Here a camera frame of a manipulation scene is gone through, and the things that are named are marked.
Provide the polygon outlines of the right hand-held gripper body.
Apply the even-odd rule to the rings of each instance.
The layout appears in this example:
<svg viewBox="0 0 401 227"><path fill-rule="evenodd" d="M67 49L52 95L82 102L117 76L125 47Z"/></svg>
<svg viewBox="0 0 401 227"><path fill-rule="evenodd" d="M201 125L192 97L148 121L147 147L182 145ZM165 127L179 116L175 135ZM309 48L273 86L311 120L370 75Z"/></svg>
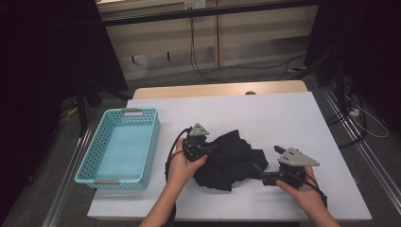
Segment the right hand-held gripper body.
<svg viewBox="0 0 401 227"><path fill-rule="evenodd" d="M294 188L301 187L305 182L305 167L319 166L315 159L305 155L296 148L285 148L285 152L277 158L279 168L277 171L267 172L262 179L263 185L276 186L278 180Z"/></svg>

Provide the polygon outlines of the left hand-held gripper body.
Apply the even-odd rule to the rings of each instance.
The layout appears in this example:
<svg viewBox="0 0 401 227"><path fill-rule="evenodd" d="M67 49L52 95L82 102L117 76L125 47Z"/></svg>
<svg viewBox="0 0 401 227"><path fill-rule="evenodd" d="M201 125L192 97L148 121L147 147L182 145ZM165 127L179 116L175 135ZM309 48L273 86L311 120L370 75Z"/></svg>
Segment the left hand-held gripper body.
<svg viewBox="0 0 401 227"><path fill-rule="evenodd" d="M190 162L199 160L205 154L203 145L209 135L209 131L200 123L191 127L183 140L183 149L186 159Z"/></svg>

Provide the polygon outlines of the black pants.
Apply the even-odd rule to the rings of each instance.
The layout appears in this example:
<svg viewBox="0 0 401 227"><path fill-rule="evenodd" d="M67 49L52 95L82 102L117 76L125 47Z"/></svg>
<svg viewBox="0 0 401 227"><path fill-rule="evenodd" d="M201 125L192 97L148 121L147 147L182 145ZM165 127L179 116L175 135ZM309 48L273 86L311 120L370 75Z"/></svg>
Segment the black pants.
<svg viewBox="0 0 401 227"><path fill-rule="evenodd" d="M262 170L269 165L264 151L252 148L238 130L221 135L212 145L218 145L218 149L193 176L199 186L231 192L233 183L259 178L254 165Z"/></svg>

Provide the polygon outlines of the light blue perforated basket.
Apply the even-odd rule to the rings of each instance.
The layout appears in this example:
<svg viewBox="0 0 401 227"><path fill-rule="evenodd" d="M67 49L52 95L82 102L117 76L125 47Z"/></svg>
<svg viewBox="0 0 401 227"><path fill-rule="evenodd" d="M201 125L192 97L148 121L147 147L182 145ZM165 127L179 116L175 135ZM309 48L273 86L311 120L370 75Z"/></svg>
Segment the light blue perforated basket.
<svg viewBox="0 0 401 227"><path fill-rule="evenodd" d="M75 182L91 188L147 188L159 129L154 108L106 111Z"/></svg>

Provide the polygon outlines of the person's left hand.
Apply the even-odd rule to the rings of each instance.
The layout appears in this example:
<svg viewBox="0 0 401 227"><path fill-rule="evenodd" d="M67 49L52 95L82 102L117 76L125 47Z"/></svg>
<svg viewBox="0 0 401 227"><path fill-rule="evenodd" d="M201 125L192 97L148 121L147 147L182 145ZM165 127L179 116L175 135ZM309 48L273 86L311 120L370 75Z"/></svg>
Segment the person's left hand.
<svg viewBox="0 0 401 227"><path fill-rule="evenodd" d="M171 188L180 188L193 178L195 172L205 164L207 156L190 162L186 159L183 150L183 138L180 138L169 161L167 185Z"/></svg>

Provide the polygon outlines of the person's right hand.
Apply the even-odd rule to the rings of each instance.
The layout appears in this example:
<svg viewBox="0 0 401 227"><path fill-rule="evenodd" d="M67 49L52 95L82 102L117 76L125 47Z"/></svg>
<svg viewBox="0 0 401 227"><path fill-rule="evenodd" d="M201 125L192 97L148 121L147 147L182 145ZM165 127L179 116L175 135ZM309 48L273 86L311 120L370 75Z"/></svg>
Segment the person's right hand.
<svg viewBox="0 0 401 227"><path fill-rule="evenodd" d="M276 182L276 185L295 199L297 204L310 218L326 210L321 194L310 185L305 183L302 187L296 189L280 180Z"/></svg>

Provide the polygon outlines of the white table sheet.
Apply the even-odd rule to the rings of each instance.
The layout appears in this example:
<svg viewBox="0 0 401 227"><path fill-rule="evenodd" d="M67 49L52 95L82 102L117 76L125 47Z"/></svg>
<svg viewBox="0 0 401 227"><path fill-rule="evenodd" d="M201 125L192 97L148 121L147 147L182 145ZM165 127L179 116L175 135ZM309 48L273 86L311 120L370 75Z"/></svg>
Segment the white table sheet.
<svg viewBox="0 0 401 227"><path fill-rule="evenodd" d="M369 220L371 214L309 92L133 99L130 107L153 107L160 120L159 138L148 188L99 189L88 215L102 220L143 218L165 185L165 162L183 129L199 123L214 140L237 130L253 148L264 151L269 168L277 168L274 148L296 148L317 160L315 175L328 198L332 216L342 221ZM276 186L249 179L229 192L200 187L190 181L177 200L178 220L187 221L303 221L305 213Z"/></svg>

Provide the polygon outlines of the wooden table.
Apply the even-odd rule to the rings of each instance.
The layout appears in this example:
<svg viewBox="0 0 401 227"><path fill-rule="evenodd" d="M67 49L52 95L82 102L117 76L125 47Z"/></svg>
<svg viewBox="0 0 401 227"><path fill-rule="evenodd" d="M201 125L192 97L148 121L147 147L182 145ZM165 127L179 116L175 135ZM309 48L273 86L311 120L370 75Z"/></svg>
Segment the wooden table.
<svg viewBox="0 0 401 227"><path fill-rule="evenodd" d="M258 81L221 84L183 85L139 88L133 99L194 96L242 96L248 91L257 95L307 92L301 80Z"/></svg>

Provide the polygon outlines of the black stand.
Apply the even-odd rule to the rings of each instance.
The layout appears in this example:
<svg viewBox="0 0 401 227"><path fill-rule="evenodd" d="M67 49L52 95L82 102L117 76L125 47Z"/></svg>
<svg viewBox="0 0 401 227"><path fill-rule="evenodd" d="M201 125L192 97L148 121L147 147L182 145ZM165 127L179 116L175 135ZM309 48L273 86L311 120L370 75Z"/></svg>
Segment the black stand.
<svg viewBox="0 0 401 227"><path fill-rule="evenodd" d="M298 73L292 80L300 80L316 72L319 85L327 85L331 79L336 80L336 98L341 111L346 110L343 63L336 51L326 51L320 58L311 63L304 71Z"/></svg>
<svg viewBox="0 0 401 227"><path fill-rule="evenodd" d="M85 109L85 102L88 102L90 106L99 106L101 104L101 98L98 91L106 92L109 95L115 96L122 100L129 100L131 97L126 95L114 88L104 85L93 79L80 79L76 83L76 100L78 106L78 116L80 131L79 136L82 137L88 128L88 119Z"/></svg>

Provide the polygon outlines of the black curtain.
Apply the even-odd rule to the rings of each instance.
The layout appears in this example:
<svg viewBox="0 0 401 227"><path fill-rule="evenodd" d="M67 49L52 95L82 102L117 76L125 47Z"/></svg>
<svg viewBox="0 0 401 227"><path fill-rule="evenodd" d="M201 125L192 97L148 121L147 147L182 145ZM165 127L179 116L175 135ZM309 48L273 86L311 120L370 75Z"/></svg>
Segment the black curtain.
<svg viewBox="0 0 401 227"><path fill-rule="evenodd" d="M0 223L56 129L61 102L126 89L98 0L0 0Z"/></svg>
<svg viewBox="0 0 401 227"><path fill-rule="evenodd" d="M321 0L304 64L325 53L401 133L401 0Z"/></svg>

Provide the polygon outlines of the long beige desk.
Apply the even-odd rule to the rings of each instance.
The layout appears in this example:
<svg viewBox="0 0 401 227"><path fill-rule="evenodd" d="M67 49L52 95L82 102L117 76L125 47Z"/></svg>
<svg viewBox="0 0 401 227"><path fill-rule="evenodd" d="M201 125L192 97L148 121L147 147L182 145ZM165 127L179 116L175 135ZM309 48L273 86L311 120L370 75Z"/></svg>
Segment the long beige desk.
<svg viewBox="0 0 401 227"><path fill-rule="evenodd" d="M197 18L204 16L215 16L233 13L253 12L273 9L291 9L299 7L318 6L322 0L278 0L268 3L245 4L227 7L214 7L209 9L183 9L172 12L162 12L149 15L122 16L104 19L104 26L123 26L131 24L142 24L158 21L178 20L185 18Z"/></svg>

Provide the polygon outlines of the metal floor rail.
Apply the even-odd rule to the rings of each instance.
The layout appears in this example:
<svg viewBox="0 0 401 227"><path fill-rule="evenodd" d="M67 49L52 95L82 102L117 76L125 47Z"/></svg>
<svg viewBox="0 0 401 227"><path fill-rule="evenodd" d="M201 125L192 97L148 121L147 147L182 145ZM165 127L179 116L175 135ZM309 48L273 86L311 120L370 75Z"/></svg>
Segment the metal floor rail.
<svg viewBox="0 0 401 227"><path fill-rule="evenodd" d="M93 129L88 127L79 135L71 160L68 163L61 184L46 213L42 227L57 227L63 207L68 199L76 171L78 170L79 162L86 145L89 143L92 131Z"/></svg>
<svg viewBox="0 0 401 227"><path fill-rule="evenodd" d="M380 163L368 143L361 138L362 133L357 129L357 124L349 116L340 112L337 98L334 93L327 89L323 89L323 95L332 110L335 112L335 116L340 120L340 123L352 139L352 143L356 146L362 158L372 170L381 187L384 189L394 208L401 215L401 188L395 183L388 171Z"/></svg>

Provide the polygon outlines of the white wall socket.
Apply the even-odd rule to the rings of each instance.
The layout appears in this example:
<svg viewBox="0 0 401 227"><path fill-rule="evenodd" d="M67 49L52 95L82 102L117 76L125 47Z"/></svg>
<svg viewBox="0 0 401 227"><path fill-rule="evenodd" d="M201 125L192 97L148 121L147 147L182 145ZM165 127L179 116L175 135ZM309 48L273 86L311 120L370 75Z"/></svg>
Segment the white wall socket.
<svg viewBox="0 0 401 227"><path fill-rule="evenodd" d="M206 0L185 0L184 2L185 9L205 9L206 8Z"/></svg>

